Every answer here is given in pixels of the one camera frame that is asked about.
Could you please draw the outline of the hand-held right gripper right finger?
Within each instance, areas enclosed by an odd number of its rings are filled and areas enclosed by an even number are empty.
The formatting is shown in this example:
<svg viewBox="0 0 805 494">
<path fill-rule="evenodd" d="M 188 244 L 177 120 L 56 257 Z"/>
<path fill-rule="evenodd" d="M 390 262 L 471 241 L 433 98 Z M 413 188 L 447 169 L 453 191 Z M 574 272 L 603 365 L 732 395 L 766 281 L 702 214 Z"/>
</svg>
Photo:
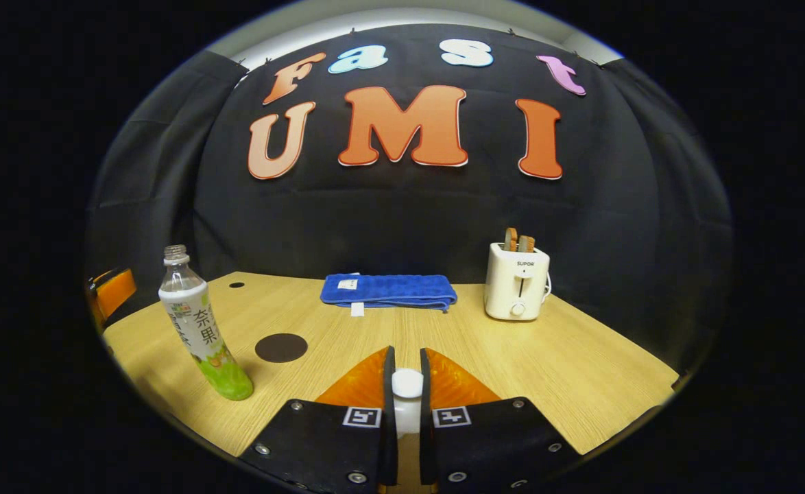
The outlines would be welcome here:
<svg viewBox="0 0 805 494">
<path fill-rule="evenodd" d="M 500 398 L 433 349 L 422 349 L 420 359 L 420 480 L 431 492 L 546 493 L 581 464 L 528 398 Z"/>
</svg>

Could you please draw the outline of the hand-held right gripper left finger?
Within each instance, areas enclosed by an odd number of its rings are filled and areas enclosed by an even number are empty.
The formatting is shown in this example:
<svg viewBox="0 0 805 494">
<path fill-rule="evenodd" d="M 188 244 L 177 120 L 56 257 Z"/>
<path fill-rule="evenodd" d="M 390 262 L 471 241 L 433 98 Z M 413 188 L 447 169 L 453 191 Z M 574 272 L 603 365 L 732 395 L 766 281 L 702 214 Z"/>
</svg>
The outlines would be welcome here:
<svg viewBox="0 0 805 494">
<path fill-rule="evenodd" d="M 290 490 L 386 494 L 397 483 L 394 348 L 375 351 L 315 400 L 287 400 L 240 462 Z"/>
</svg>

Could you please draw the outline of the clear water bottle green label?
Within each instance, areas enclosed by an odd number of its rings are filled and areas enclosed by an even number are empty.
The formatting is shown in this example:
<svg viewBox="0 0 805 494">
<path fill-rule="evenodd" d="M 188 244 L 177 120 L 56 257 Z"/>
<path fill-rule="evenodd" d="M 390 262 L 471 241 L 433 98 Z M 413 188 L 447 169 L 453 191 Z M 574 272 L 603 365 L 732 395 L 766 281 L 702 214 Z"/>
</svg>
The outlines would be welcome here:
<svg viewBox="0 0 805 494">
<path fill-rule="evenodd" d="M 190 267 L 187 247 L 163 250 L 165 275 L 158 297 L 193 362 L 217 393 L 240 401 L 252 396 L 254 386 L 224 341 L 213 311 L 207 281 Z"/>
</svg>

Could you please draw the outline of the black backdrop cloth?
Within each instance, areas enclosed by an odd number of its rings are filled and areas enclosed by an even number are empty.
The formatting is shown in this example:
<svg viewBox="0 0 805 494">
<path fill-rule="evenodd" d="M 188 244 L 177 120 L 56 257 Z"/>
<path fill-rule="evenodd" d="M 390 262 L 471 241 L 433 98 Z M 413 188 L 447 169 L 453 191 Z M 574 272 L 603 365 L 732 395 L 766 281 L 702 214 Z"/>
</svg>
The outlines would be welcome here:
<svg viewBox="0 0 805 494">
<path fill-rule="evenodd" d="M 203 51 L 143 100 L 97 173 L 84 269 L 158 300 L 162 250 L 231 272 L 486 279 L 507 227 L 553 294 L 684 371 L 728 300 L 734 234 L 712 157 L 630 60 L 397 25 L 246 69 Z"/>
</svg>

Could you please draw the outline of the cream toaster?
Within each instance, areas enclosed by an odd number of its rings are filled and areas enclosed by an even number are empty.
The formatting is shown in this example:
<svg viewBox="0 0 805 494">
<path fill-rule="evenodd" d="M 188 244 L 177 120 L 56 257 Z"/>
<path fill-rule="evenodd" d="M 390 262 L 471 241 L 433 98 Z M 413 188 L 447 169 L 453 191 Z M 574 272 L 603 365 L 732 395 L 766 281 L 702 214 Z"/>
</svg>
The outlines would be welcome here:
<svg viewBox="0 0 805 494">
<path fill-rule="evenodd" d="M 551 259 L 544 251 L 505 251 L 490 244 L 484 285 L 488 316 L 505 321 L 534 321 L 552 292 Z"/>
</svg>

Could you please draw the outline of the blue folded towel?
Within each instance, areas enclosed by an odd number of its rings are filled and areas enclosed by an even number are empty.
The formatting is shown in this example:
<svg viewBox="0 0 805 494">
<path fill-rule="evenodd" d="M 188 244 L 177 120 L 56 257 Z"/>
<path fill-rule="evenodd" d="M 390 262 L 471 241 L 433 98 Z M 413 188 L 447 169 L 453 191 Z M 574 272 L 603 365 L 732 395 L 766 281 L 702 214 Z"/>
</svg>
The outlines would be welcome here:
<svg viewBox="0 0 805 494">
<path fill-rule="evenodd" d="M 443 275 L 365 275 L 336 273 L 324 281 L 319 299 L 352 307 L 422 307 L 447 312 L 458 294 Z"/>
</svg>

